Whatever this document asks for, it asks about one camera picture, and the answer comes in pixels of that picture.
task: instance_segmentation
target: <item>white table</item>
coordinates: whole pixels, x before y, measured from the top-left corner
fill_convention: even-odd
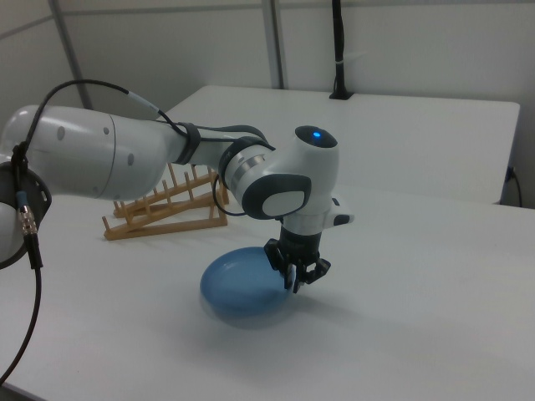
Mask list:
[[[518,104],[206,86],[171,112],[195,124],[250,124],[275,146],[299,125],[341,144],[339,183],[497,203],[517,126]]]
[[[50,401],[531,399],[535,212],[337,190],[356,218],[323,235],[329,274],[273,315],[227,320],[202,305],[205,267],[262,246],[278,223],[107,242],[110,202],[54,198],[42,312],[9,384]],[[33,274],[26,261],[0,274],[7,366]]]

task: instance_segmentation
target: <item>translucent blue bowl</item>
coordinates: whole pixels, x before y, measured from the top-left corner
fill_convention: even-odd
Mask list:
[[[245,317],[271,312],[284,303],[281,274],[271,268],[260,246],[236,249],[218,257],[205,270],[201,294],[221,315]]]

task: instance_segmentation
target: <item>white wall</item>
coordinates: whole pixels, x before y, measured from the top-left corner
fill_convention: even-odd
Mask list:
[[[84,78],[120,84],[170,109],[206,84],[271,88],[260,0],[73,2],[60,7]],[[89,88],[96,109],[154,118]]]
[[[316,3],[281,1],[290,89],[332,90],[330,2]],[[343,18],[346,56],[362,53],[346,66],[349,89],[519,103],[511,164],[535,207],[535,4],[353,5]],[[512,183],[505,201],[517,202]]]
[[[73,78],[46,0],[0,1],[0,77],[0,130],[18,108]],[[81,106],[76,89],[52,103]]]

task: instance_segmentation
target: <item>cable connector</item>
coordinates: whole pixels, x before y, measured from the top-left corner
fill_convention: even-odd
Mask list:
[[[18,220],[23,225],[23,237],[26,251],[32,269],[43,267],[41,251],[39,250],[38,230],[32,209],[28,204],[28,197],[25,191],[17,192]]]

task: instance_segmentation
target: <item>white robotic arm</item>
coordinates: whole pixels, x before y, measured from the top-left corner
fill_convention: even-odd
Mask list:
[[[25,107],[8,121],[0,155],[8,159],[24,141],[36,110]],[[321,232],[353,220],[331,195],[339,162],[334,137],[316,127],[299,127],[288,147],[275,150],[252,127],[214,131],[182,126],[187,137],[160,121],[47,107],[26,153],[37,175],[32,179],[38,182],[37,197],[46,198],[34,211],[36,220],[43,218],[50,195],[134,199],[155,187],[168,162],[208,165],[250,217],[282,222],[280,239],[270,240],[264,249],[273,269],[286,277],[286,287],[291,286],[292,266],[297,267],[294,292],[300,283],[324,275],[330,265],[319,258]],[[0,165],[0,268],[23,254],[13,190],[3,185],[3,177],[11,174],[9,165]],[[307,272],[313,263],[314,270]]]

